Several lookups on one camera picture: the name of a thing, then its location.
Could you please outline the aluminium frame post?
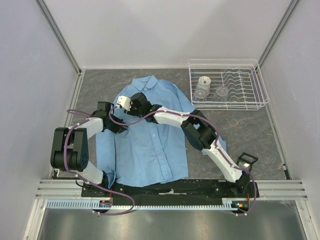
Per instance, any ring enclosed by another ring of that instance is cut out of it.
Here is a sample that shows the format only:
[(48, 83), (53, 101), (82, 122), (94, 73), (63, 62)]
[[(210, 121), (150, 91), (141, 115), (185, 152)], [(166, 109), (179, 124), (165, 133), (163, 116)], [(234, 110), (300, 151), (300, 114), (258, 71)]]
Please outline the aluminium frame post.
[(289, 2), (288, 7), (286, 8), (284, 14), (282, 15), (278, 25), (276, 26), (270, 40), (268, 41), (261, 57), (258, 60), (258, 64), (260, 67), (263, 66), (267, 57), (270, 55), (272, 49), (274, 48), (276, 42), (278, 41), (279, 37), (281, 36), (283, 30), (285, 29), (286, 25), (288, 24), (290, 18), (292, 17), (293, 13), (295, 12), (296, 8), (298, 7), (300, 0), (291, 0)]
[(53, 14), (51, 13), (49, 7), (47, 6), (46, 1), (45, 0), (35, 0), (35, 3), (37, 4), (38, 8), (40, 9), (45, 20), (47, 21), (50, 29), (52, 30), (55, 38), (57, 39), (59, 45), (62, 48), (62, 50), (66, 54), (73, 69), (76, 71), (76, 73), (78, 75), (80, 75), (82, 73), (82, 68), (78, 64), (69, 45), (67, 44), (67, 41), (65, 40), (57, 22), (55, 21)]

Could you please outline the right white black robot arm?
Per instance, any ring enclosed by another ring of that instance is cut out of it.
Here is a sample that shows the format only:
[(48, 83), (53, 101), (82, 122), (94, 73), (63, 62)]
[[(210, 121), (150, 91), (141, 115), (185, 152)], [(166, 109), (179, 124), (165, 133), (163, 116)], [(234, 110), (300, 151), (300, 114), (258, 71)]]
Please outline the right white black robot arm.
[(212, 123), (199, 111), (180, 112), (159, 104), (151, 104), (138, 92), (132, 97), (120, 96), (117, 104), (128, 115), (155, 124), (180, 128), (192, 147), (211, 158), (229, 182), (229, 191), (235, 197), (242, 196), (250, 183), (250, 174), (239, 167), (220, 144), (219, 134)]

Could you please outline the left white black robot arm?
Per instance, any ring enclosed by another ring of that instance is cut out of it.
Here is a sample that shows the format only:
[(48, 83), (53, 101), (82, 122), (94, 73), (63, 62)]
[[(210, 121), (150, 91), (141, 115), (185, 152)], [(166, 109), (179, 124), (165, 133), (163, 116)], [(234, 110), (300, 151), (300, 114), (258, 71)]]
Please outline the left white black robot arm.
[(110, 191), (112, 178), (90, 161), (89, 139), (105, 130), (122, 133), (127, 129), (126, 123), (106, 111), (95, 111), (92, 115), (75, 109), (68, 109), (67, 112), (84, 116), (85, 120), (74, 126), (55, 129), (50, 164), (54, 169), (74, 174), (87, 184), (93, 184), (92, 191), (104, 197)]

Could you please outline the clear glass lying left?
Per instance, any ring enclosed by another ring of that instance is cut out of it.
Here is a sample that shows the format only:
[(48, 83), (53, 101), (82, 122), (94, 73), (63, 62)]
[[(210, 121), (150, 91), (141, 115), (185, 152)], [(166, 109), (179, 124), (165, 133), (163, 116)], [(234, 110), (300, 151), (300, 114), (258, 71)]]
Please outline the clear glass lying left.
[(208, 94), (205, 89), (197, 88), (192, 95), (192, 101), (193, 102), (206, 102), (207, 96), (208, 96)]

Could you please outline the clear glass lying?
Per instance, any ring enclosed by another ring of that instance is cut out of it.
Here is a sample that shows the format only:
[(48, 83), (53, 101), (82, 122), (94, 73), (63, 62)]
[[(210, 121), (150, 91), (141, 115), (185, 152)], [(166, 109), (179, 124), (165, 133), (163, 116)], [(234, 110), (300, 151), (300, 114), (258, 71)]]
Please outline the clear glass lying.
[(207, 96), (208, 96), (208, 94), (205, 89), (197, 88), (192, 95), (192, 101), (193, 102), (206, 102)]
[(218, 86), (213, 95), (213, 99), (215, 102), (227, 102), (228, 96), (229, 96), (229, 89), (225, 86)]

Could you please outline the right aluminium frame post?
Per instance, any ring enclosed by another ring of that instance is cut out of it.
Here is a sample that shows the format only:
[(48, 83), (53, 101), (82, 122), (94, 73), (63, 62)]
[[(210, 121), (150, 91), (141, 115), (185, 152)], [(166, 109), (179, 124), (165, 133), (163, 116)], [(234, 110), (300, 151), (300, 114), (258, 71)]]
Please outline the right aluminium frame post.
[(291, 0), (289, 2), (288, 7), (286, 8), (284, 14), (282, 15), (278, 25), (276, 26), (270, 40), (268, 41), (261, 57), (258, 60), (258, 64), (260, 67), (263, 66), (267, 57), (270, 55), (272, 49), (274, 48), (276, 42), (278, 41), (279, 37), (281, 36), (283, 30), (285, 29), (286, 25), (288, 24), (290, 18), (292, 17), (293, 13), (295, 12), (296, 8), (298, 7), (300, 0)]

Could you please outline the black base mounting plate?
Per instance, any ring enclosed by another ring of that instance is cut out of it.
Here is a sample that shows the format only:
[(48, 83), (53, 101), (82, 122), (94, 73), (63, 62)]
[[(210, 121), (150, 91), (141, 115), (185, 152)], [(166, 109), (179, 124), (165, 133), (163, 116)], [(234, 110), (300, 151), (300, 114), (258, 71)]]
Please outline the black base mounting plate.
[(145, 187), (133, 187), (114, 183), (112, 191), (128, 195), (136, 203), (158, 204), (217, 204), (227, 199), (259, 198), (258, 185), (249, 183), (238, 190), (233, 183), (218, 179), (181, 179), (169, 183), (157, 183)]

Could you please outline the aluminium front rail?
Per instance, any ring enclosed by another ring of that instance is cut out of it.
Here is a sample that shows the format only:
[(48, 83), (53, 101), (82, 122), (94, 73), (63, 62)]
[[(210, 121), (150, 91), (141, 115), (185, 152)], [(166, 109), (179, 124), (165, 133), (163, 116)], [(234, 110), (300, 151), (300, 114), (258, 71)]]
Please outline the aluminium front rail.
[[(259, 201), (307, 200), (307, 193), (300, 180), (256, 180)], [(74, 179), (42, 179), (36, 199), (80, 200), (82, 190)]]

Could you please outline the small black framed stand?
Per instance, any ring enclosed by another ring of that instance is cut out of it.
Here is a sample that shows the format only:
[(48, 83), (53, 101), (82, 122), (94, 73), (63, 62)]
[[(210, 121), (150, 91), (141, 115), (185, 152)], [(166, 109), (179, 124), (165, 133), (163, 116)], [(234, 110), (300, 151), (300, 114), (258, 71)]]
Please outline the small black framed stand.
[(243, 152), (237, 159), (236, 164), (241, 167), (252, 171), (253, 165), (258, 161), (258, 157), (249, 153)]

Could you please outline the left aluminium frame post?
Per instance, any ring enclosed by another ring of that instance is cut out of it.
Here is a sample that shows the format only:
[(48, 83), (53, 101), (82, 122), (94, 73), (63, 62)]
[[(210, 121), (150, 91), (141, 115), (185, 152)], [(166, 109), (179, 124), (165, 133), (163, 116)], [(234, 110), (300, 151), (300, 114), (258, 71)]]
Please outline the left aluminium frame post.
[(53, 14), (51, 13), (49, 7), (47, 6), (46, 1), (45, 0), (35, 0), (35, 3), (37, 4), (38, 8), (40, 9), (45, 20), (47, 21), (50, 29), (52, 30), (55, 38), (57, 39), (59, 45), (62, 48), (62, 50), (66, 54), (73, 69), (76, 71), (76, 73), (78, 75), (80, 75), (82, 73), (82, 68), (78, 64), (69, 45), (67, 44), (67, 41), (65, 40), (57, 22), (55, 21)]

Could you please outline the clear glass with gold base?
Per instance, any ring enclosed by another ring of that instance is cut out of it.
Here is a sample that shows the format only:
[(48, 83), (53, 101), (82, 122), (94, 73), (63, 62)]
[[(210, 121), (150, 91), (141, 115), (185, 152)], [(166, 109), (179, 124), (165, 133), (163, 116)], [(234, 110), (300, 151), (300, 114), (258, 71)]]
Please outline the clear glass with gold base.
[(203, 75), (198, 79), (198, 83), (197, 83), (196, 88), (197, 89), (202, 89), (207, 94), (209, 94), (210, 93), (210, 87), (211, 87), (211, 81), (212, 80), (211, 80), (210, 77)]

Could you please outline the clear glass lying right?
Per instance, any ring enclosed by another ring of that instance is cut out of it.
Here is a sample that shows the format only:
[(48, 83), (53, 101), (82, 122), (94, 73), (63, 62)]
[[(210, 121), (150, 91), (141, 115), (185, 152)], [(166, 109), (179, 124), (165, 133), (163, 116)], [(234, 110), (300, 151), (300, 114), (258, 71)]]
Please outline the clear glass lying right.
[(228, 96), (229, 96), (229, 89), (225, 86), (218, 86), (213, 95), (213, 99), (215, 102), (227, 102)]

